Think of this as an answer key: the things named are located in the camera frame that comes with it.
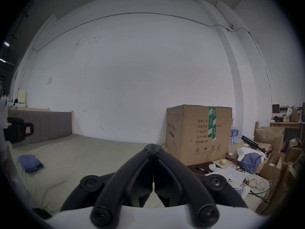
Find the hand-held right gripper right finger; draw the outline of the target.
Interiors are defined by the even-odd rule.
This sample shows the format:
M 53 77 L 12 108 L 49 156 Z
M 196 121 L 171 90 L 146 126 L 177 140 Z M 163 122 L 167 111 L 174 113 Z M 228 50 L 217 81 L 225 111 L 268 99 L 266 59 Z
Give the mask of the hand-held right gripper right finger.
M 248 208 L 225 177 L 196 174 L 158 144 L 155 144 L 155 167 L 155 192 L 160 200 L 169 207 L 186 204 L 196 228 L 216 224 L 220 218 L 216 204 Z

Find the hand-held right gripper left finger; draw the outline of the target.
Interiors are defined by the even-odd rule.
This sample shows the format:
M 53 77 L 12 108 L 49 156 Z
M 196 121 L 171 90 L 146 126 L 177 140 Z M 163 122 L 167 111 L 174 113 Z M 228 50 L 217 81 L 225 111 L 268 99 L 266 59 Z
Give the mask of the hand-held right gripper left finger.
M 151 162 L 154 159 L 155 144 L 147 144 L 143 150 L 130 158 L 115 173 L 102 176 L 87 175 L 70 193 L 60 212 L 85 208 L 93 205 L 89 219 L 96 228 L 117 228 L 121 207 L 124 202 L 140 207 L 139 195 L 132 203 L 132 187 L 145 167 L 148 167 L 148 188 L 140 192 L 147 199 L 152 192 L 153 172 Z

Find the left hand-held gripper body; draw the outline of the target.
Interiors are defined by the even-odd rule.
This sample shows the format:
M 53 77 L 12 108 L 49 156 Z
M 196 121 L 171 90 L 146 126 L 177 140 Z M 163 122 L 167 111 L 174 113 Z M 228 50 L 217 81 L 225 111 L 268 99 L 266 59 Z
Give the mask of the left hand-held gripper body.
M 25 123 L 21 118 L 7 117 L 7 99 L 1 97 L 0 101 L 0 155 L 1 168 L 7 176 L 10 176 L 9 143 L 19 143 L 27 136 L 33 135 L 32 123 Z

